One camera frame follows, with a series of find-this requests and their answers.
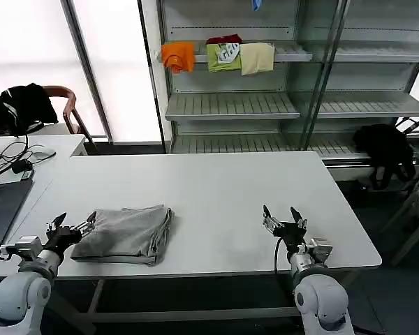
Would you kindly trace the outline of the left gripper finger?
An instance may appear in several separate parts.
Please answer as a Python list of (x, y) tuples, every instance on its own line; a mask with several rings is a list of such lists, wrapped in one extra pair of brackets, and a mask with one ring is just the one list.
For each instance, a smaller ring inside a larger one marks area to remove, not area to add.
[(96, 211), (90, 213), (87, 219), (79, 225), (76, 225), (69, 229), (69, 232), (73, 235), (87, 235), (95, 228), (96, 222)]
[(58, 228), (61, 227), (61, 224), (64, 222), (64, 219), (66, 218), (67, 213), (64, 212), (58, 216), (56, 216), (52, 221), (47, 223), (46, 232), (51, 233), (55, 232)]

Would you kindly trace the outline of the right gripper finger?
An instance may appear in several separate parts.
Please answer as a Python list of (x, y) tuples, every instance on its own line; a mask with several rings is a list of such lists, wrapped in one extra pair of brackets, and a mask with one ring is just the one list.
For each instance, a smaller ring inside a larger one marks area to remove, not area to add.
[(265, 204), (263, 205), (263, 225), (270, 233), (274, 233), (276, 229), (284, 226), (281, 221), (271, 215), (270, 210)]
[(293, 220), (295, 221), (296, 226), (299, 228), (306, 230), (307, 229), (307, 219), (303, 218), (301, 213), (296, 210), (294, 207), (291, 207), (291, 214)]

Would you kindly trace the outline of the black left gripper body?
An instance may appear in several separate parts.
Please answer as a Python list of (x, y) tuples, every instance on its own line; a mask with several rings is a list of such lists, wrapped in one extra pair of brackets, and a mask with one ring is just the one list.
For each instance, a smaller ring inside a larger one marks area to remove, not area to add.
[(52, 252), (64, 252), (82, 239), (81, 231), (68, 226), (48, 228), (46, 236), (47, 242), (43, 245), (43, 250)]

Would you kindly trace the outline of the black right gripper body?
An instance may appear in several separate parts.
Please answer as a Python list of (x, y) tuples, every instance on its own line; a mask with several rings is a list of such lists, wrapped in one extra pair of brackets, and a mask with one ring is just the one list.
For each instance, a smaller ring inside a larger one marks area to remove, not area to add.
[(279, 227), (273, 229), (275, 237), (283, 239), (288, 252), (298, 252), (299, 246), (305, 244), (304, 236), (307, 232), (305, 225), (283, 222)]

